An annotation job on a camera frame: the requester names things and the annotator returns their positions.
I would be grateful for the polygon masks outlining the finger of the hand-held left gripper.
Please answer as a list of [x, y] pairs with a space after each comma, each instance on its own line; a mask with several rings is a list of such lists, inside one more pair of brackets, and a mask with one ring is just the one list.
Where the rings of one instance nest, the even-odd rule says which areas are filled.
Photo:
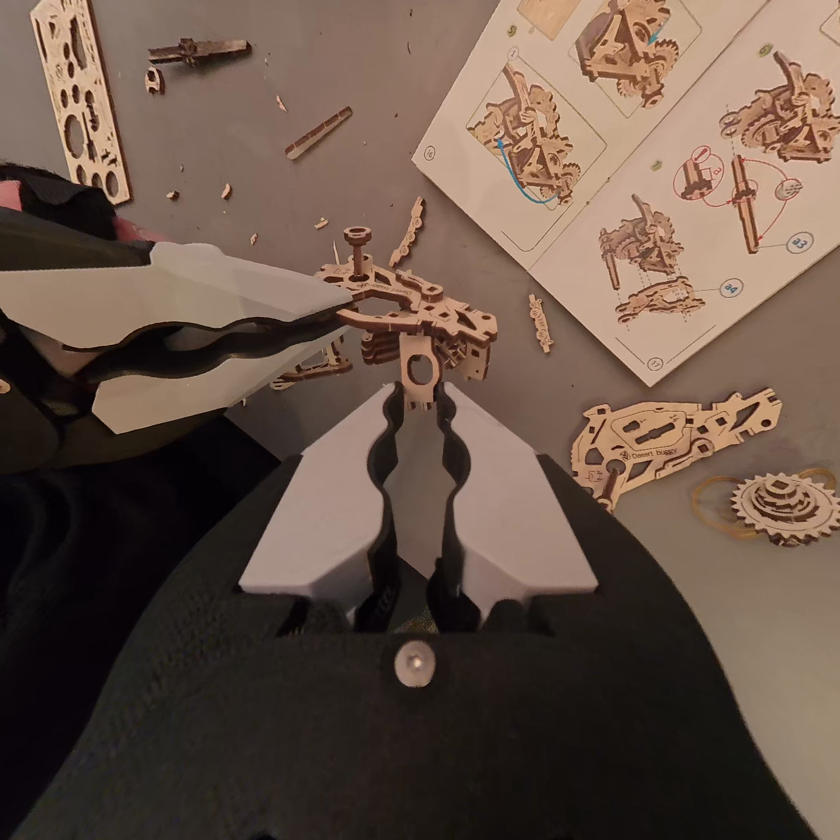
[[295, 322], [351, 301], [337, 285], [229, 257], [212, 245], [161, 242], [147, 266], [1, 274], [4, 315], [73, 350], [112, 347], [156, 325]]
[[115, 434], [226, 410], [290, 371], [348, 332], [340, 327], [260, 359], [231, 358], [194, 376], [162, 378], [129, 374], [101, 383], [92, 414]]

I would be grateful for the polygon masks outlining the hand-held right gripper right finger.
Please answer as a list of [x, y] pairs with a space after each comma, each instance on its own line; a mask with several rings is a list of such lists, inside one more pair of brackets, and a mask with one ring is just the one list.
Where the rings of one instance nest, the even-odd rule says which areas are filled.
[[428, 608], [440, 632], [473, 632], [499, 602], [589, 594], [597, 580], [535, 450], [452, 384], [435, 389], [445, 510]]

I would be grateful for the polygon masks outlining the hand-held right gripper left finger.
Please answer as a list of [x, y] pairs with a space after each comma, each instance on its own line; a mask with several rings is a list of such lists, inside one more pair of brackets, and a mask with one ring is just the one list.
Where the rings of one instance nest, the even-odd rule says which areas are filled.
[[362, 632], [387, 629], [401, 589], [392, 503], [403, 385], [384, 385], [301, 454], [239, 587], [332, 602]]

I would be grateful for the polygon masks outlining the small wooden plate with hole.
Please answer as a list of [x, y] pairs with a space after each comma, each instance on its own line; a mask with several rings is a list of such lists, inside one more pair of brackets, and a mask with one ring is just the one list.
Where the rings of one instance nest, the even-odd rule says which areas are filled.
[[[400, 334], [400, 364], [407, 410], [429, 410], [435, 402], [435, 388], [442, 374], [442, 363], [435, 349], [434, 338], [422, 333]], [[424, 379], [414, 372], [414, 365], [421, 361], [430, 365], [429, 376]]]

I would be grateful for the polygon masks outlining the partly built wooden model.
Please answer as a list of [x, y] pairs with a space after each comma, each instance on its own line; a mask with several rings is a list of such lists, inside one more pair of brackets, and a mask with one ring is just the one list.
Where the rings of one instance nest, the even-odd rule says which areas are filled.
[[[349, 292], [352, 302], [339, 310], [339, 318], [363, 332], [363, 361], [374, 365], [400, 360], [400, 334], [422, 333], [434, 338], [442, 372], [460, 370], [468, 381], [484, 380], [490, 346], [498, 336], [496, 317], [448, 297], [442, 286], [411, 270], [376, 265], [363, 249], [372, 236], [368, 227], [348, 227], [343, 236], [352, 255], [322, 266], [315, 277]], [[414, 365], [424, 379], [429, 369], [425, 360]]]

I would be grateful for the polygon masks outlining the laser-cut wooden parts sheet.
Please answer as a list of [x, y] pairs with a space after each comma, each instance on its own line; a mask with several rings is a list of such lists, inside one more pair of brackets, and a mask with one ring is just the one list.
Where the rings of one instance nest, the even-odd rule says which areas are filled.
[[29, 13], [72, 182], [133, 200], [89, 1], [40, 1]]

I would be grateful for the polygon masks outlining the wooden model side plate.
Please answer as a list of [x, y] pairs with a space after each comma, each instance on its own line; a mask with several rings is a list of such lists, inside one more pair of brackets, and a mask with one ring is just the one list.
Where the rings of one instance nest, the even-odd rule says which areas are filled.
[[572, 445], [572, 477], [614, 512], [624, 492], [775, 428], [782, 405], [766, 388], [748, 397], [735, 392], [708, 407], [656, 401], [619, 410], [594, 406], [584, 413], [584, 428]]

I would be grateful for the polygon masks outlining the person's left hand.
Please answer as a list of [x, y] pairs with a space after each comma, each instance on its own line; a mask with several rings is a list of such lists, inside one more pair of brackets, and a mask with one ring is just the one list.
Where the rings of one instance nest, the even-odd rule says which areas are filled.
[[105, 199], [94, 200], [92, 192], [79, 193], [63, 204], [53, 205], [42, 202], [24, 182], [2, 181], [1, 206], [108, 241], [127, 243], [165, 240], [117, 215]]

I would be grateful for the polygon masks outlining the yellow rubber band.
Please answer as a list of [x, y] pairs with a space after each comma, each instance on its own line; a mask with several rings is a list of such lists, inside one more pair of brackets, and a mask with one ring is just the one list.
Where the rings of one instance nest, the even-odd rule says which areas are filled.
[[[829, 469], [817, 467], [787, 476], [809, 477], [814, 482], [824, 484], [826, 488], [833, 490], [838, 498], [835, 492], [837, 478]], [[732, 509], [730, 498], [733, 492], [741, 483], [748, 480], [751, 479], [732, 476], [714, 476], [705, 480], [694, 489], [691, 495], [691, 510], [701, 522], [715, 530], [726, 533], [734, 539], [752, 540], [765, 537], [769, 540], [766, 534], [756, 532], [752, 527], [739, 520]]]

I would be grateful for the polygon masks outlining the small wooden track strip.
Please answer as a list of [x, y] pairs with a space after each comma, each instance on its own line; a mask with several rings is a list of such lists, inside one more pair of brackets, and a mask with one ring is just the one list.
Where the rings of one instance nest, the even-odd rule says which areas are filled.
[[397, 246], [390, 257], [389, 267], [396, 268], [404, 259], [410, 256], [414, 246], [417, 233], [424, 225], [425, 201], [419, 196], [413, 204], [409, 224], [399, 246]]
[[528, 303], [529, 315], [533, 321], [537, 341], [539, 342], [542, 351], [545, 354], [549, 354], [553, 340], [550, 335], [548, 321], [543, 311], [542, 300], [531, 293], [528, 296]]

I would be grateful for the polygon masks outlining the wooden wedge strip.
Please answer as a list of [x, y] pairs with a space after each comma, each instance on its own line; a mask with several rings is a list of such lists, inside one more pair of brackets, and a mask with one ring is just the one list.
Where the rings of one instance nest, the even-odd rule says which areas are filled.
[[344, 107], [338, 112], [334, 113], [319, 125], [310, 129], [300, 138], [293, 141], [285, 149], [285, 155], [290, 161], [294, 161], [301, 157], [305, 152], [309, 151], [311, 147], [323, 140], [330, 132], [335, 130], [344, 121], [353, 115], [350, 106]]

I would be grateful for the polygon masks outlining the dark wooden sprue scrap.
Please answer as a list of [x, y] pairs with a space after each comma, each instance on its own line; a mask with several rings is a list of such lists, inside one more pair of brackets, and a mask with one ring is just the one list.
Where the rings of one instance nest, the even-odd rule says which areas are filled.
[[245, 39], [194, 40], [181, 38], [176, 45], [150, 48], [149, 62], [152, 65], [183, 63], [189, 67], [198, 67], [208, 62], [231, 60], [247, 56], [251, 44]]

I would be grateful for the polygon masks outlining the wooden gear assembly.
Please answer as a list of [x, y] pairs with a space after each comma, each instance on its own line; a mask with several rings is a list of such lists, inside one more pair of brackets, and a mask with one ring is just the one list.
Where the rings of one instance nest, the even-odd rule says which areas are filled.
[[797, 548], [839, 530], [833, 490], [809, 477], [768, 474], [741, 483], [730, 498], [737, 518], [783, 548]]

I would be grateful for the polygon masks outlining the open instruction booklet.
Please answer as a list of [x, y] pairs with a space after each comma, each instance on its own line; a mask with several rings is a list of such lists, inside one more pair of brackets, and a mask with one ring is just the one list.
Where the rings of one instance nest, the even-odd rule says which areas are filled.
[[413, 157], [653, 385], [838, 246], [838, 2], [500, 2]]

